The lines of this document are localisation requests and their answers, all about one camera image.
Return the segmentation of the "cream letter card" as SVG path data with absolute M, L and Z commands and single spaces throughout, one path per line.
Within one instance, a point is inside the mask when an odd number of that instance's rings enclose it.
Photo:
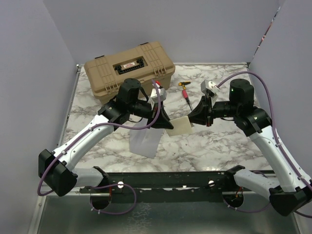
M 172 119 L 170 123 L 174 127 L 173 129 L 166 129 L 166 133 L 170 137 L 191 134 L 193 132 L 192 125 L 187 116 Z

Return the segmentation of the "grey translucent envelope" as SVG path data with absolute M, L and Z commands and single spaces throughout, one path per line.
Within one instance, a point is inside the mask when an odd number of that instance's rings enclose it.
M 130 152 L 147 158 L 155 158 L 163 130 L 154 128 L 130 130 Z

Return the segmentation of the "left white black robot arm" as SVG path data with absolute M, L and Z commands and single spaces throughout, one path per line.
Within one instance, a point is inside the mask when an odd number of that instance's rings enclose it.
M 108 176 L 100 167 L 76 168 L 78 162 L 90 149 L 118 128 L 135 131 L 147 128 L 173 129 L 163 106 L 166 90 L 157 81 L 153 81 L 152 84 L 151 94 L 146 96 L 145 100 L 140 100 L 139 93 L 145 92 L 140 82 L 134 78 L 125 79 L 117 95 L 102 105 L 83 130 L 53 151 L 43 150 L 39 154 L 38 195 L 49 194 L 41 192 L 43 183 L 58 196 L 64 196 L 76 187 L 92 187 L 96 192 L 103 192 L 108 185 Z M 125 122 L 129 120 L 130 115 L 146 119 L 147 125 L 127 127 Z

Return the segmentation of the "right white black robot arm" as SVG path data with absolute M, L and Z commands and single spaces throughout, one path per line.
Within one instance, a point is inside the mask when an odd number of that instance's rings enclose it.
M 216 118 L 233 118 L 236 126 L 259 148 L 276 175 L 274 179 L 265 178 L 238 165 L 226 171 L 225 187 L 230 191 L 243 187 L 263 196 L 282 216 L 309 203 L 312 179 L 282 146 L 267 112 L 254 105 L 254 87 L 250 82 L 232 80 L 228 101 L 217 101 L 219 89 L 212 81 L 203 81 L 201 91 L 204 95 L 188 115 L 190 123 L 210 127 Z

